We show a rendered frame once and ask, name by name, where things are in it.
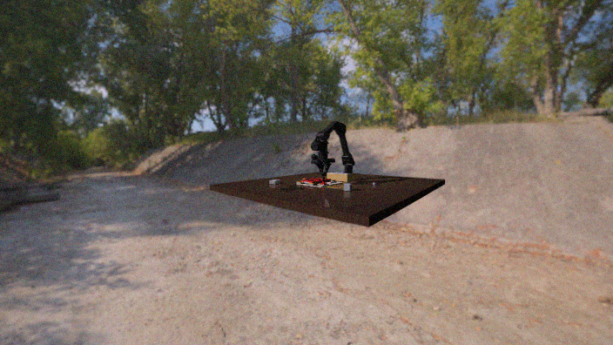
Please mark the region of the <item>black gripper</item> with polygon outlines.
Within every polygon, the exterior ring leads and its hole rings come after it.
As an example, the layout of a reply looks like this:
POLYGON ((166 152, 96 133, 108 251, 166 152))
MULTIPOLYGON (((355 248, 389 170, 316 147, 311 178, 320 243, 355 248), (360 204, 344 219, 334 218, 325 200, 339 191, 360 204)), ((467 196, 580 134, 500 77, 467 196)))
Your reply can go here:
POLYGON ((320 174, 323 173, 324 167, 325 167, 325 173, 327 173, 330 165, 332 163, 335 163, 335 159, 328 159, 327 158, 327 154, 328 153, 329 153, 328 151, 319 151, 318 152, 319 159, 312 159, 311 160, 311 164, 315 164, 319 168, 320 174), (332 163, 330 163, 330 162, 332 162, 332 163))

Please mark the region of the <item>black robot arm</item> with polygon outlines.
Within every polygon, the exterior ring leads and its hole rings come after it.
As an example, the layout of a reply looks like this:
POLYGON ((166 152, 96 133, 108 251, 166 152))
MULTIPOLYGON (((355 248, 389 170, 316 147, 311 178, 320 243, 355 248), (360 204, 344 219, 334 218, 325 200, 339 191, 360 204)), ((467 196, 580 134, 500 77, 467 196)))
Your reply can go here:
POLYGON ((336 134, 340 136, 340 142, 342 146, 342 163, 345 166, 345 173, 353 173, 354 159, 352 154, 348 151, 347 140, 345 137, 346 126, 338 121, 333 121, 331 124, 325 129, 317 132, 316 138, 311 144, 311 149, 313 151, 327 151, 327 141, 330 137, 330 133, 336 131, 336 134), (347 165, 351 164, 351 165, 347 165))

